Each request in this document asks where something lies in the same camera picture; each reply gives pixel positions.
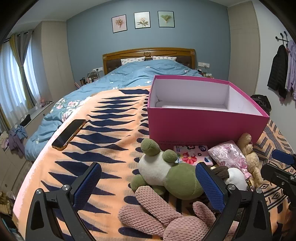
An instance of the black puffer jacket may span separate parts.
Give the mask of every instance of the black puffer jacket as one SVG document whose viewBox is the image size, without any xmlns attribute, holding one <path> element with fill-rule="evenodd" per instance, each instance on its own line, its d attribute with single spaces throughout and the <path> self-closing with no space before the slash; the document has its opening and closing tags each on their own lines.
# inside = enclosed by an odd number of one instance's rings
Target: black puffer jacket
<svg viewBox="0 0 296 241">
<path fill-rule="evenodd" d="M 275 91 L 279 91 L 279 95 L 286 98 L 287 91 L 285 84 L 288 72 L 288 54 L 284 45 L 279 46 L 278 52 L 272 61 L 270 76 L 267 86 Z"/>
</svg>

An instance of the white patterned pillow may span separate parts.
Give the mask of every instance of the white patterned pillow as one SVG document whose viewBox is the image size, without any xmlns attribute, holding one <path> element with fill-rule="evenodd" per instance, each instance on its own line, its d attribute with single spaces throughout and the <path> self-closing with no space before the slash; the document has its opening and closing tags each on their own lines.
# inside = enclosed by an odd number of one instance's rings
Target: white patterned pillow
<svg viewBox="0 0 296 241">
<path fill-rule="evenodd" d="M 131 62 L 142 62 L 145 60 L 145 57 L 140 57 L 140 58 L 123 58 L 121 59 L 121 65 L 125 65 L 127 63 Z"/>
<path fill-rule="evenodd" d="M 170 59 L 172 61 L 176 61 L 177 57 L 169 57 L 169 56 L 151 56 L 152 60 L 156 59 Z"/>
</svg>

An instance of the curtain rod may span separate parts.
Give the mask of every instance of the curtain rod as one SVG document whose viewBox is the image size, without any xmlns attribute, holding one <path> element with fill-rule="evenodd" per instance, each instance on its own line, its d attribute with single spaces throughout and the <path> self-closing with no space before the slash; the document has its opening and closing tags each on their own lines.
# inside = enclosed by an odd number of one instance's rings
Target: curtain rod
<svg viewBox="0 0 296 241">
<path fill-rule="evenodd" d="M 11 37 L 9 37 L 9 38 L 5 39 L 3 43 L 6 43 L 6 42 L 8 42 L 10 39 L 11 39 Z"/>
</svg>

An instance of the wooden headboard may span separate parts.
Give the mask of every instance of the wooden headboard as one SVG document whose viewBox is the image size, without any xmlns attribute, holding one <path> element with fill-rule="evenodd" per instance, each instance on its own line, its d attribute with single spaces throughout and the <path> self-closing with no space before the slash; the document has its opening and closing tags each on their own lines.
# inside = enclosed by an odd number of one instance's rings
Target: wooden headboard
<svg viewBox="0 0 296 241">
<path fill-rule="evenodd" d="M 177 57 L 176 61 L 191 69 L 195 69 L 195 50 L 185 48 L 142 48 L 123 50 L 103 55 L 105 75 L 121 66 L 122 58 L 139 58 L 145 56 L 145 60 L 151 60 L 151 56 L 172 56 Z"/>
</svg>

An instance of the blue gripper pad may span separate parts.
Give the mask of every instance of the blue gripper pad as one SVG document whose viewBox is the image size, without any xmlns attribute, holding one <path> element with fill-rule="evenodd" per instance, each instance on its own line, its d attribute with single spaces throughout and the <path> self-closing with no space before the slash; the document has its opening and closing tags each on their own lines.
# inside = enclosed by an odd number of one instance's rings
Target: blue gripper pad
<svg viewBox="0 0 296 241">
<path fill-rule="evenodd" d="M 283 162 L 287 165 L 292 165 L 294 164 L 294 158 L 292 155 L 285 153 L 283 151 L 280 150 L 273 150 L 272 152 L 272 158 L 276 159 L 280 162 Z"/>
<path fill-rule="evenodd" d="M 222 179 L 221 183 L 220 180 L 217 179 L 219 177 L 216 176 L 203 162 L 200 162 L 196 165 L 195 175 L 205 194 L 207 195 L 212 207 L 222 212 L 225 207 L 225 200 L 228 199 L 226 184 Z"/>
<path fill-rule="evenodd" d="M 75 211 L 82 210 L 89 200 L 94 188 L 96 187 L 98 181 L 101 178 L 102 168 L 98 163 L 93 163 L 87 171 L 82 175 L 87 175 L 84 177 L 81 185 L 77 188 L 73 195 L 73 208 Z"/>
</svg>

